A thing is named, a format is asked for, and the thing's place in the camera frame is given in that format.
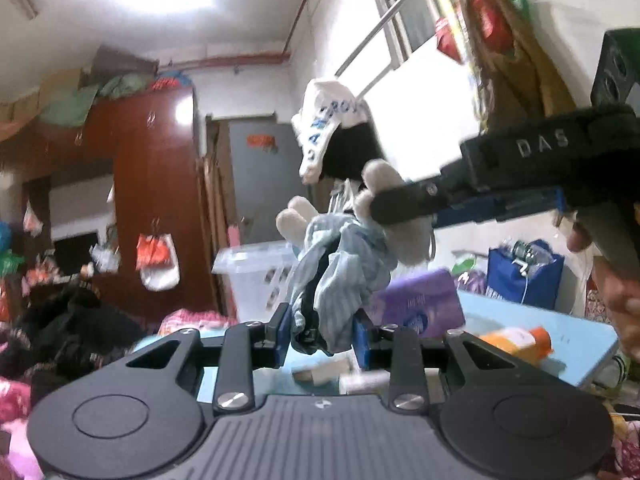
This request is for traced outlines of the person right hand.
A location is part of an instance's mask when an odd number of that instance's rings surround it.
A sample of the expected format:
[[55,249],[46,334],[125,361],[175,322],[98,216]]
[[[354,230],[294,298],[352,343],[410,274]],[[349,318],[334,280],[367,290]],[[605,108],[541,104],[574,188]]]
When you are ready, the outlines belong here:
[[603,256],[593,257],[592,277],[620,340],[620,348],[638,362],[639,282],[622,278]]

